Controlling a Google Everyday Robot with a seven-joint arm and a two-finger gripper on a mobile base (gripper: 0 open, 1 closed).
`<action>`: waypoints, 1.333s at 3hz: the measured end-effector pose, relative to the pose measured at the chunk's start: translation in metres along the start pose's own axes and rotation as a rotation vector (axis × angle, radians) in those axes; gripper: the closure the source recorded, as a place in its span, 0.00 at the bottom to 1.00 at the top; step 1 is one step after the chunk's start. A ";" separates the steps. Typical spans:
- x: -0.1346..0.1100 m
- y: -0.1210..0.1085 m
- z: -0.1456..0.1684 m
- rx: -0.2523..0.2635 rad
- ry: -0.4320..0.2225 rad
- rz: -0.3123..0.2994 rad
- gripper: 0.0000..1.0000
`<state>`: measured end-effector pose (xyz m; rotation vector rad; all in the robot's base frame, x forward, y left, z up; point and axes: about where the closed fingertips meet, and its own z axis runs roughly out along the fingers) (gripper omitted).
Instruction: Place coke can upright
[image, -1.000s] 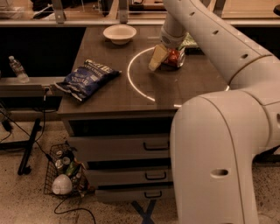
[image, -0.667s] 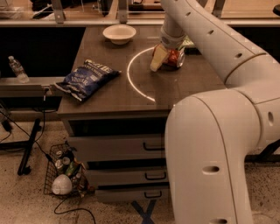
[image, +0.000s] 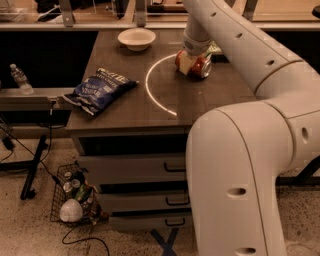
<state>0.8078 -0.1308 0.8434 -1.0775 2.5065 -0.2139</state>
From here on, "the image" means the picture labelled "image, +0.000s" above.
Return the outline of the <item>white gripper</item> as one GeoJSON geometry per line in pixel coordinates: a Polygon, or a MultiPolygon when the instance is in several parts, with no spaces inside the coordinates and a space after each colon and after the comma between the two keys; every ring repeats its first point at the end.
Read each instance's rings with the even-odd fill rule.
{"type": "Polygon", "coordinates": [[[179,71],[187,75],[196,62],[195,56],[205,53],[212,43],[211,38],[205,40],[194,39],[186,32],[183,33],[183,48],[190,54],[182,54],[179,59],[179,71]]]}

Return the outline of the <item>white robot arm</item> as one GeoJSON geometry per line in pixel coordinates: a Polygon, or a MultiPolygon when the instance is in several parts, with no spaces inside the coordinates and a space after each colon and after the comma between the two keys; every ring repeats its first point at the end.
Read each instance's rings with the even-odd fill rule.
{"type": "Polygon", "coordinates": [[[186,170],[199,256],[287,256],[276,178],[319,151],[319,75],[224,0],[184,0],[183,43],[215,41],[255,95],[202,115],[186,170]]]}

